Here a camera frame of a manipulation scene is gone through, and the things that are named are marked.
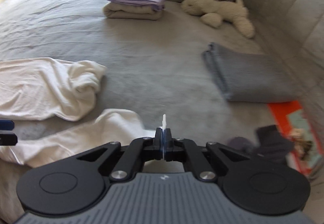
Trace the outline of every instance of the white cloth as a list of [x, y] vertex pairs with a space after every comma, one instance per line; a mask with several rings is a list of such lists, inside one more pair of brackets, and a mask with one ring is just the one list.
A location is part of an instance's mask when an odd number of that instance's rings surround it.
[[52, 58], [0, 62], [0, 117], [77, 121], [91, 111], [106, 70], [93, 61]]
[[129, 110], [106, 109], [94, 121], [39, 140], [19, 140], [16, 146], [0, 146], [0, 158], [20, 165], [39, 167], [110, 141], [129, 145], [148, 136], [139, 116]]

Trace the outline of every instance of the red book cover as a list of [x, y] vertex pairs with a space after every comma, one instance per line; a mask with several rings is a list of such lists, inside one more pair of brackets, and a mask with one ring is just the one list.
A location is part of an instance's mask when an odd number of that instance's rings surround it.
[[304, 110], [298, 101], [287, 103], [269, 103], [276, 119], [278, 130], [289, 140], [295, 142], [290, 156], [295, 169], [308, 176], [321, 161], [323, 149], [316, 133], [307, 120]]

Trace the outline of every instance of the folded gray cloth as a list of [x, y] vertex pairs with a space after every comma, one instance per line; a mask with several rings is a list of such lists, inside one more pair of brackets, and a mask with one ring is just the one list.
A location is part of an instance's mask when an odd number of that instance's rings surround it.
[[297, 98], [297, 88], [267, 55], [238, 53], [211, 43], [202, 57], [228, 101], [281, 103]]

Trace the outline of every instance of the plush dog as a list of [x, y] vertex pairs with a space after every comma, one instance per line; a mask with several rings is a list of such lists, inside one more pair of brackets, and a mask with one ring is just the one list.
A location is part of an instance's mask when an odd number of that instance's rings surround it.
[[223, 20], [232, 22], [241, 34], [252, 38], [255, 29], [248, 20], [248, 10], [244, 7], [243, 0], [236, 0], [236, 3], [216, 0], [184, 0], [182, 9], [195, 16], [202, 16], [200, 19], [205, 24], [218, 28]]

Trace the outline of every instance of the gray bedsheet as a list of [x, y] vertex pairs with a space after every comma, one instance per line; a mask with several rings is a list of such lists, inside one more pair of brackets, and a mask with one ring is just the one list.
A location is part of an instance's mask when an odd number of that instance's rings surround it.
[[[201, 145], [233, 136], [255, 142], [254, 130], [273, 124], [266, 104], [225, 101], [201, 59], [210, 42], [239, 52], [262, 53], [257, 43], [241, 36], [231, 24], [215, 30], [184, 13], [175, 2], [166, 3], [157, 21], [107, 19], [102, 13], [105, 4], [106, 0], [6, 0], [0, 4], [0, 60], [46, 56], [93, 60], [108, 68], [97, 105], [88, 116], [77, 123], [57, 117], [17, 121], [19, 139], [51, 135], [94, 119], [106, 108], [137, 112], [147, 129], [160, 126], [165, 113], [174, 137], [194, 139]], [[9, 176], [9, 168], [0, 164], [3, 178]], [[14, 183], [19, 173], [10, 177]], [[0, 200], [4, 192], [0, 190]], [[11, 195], [17, 199], [14, 188]]]

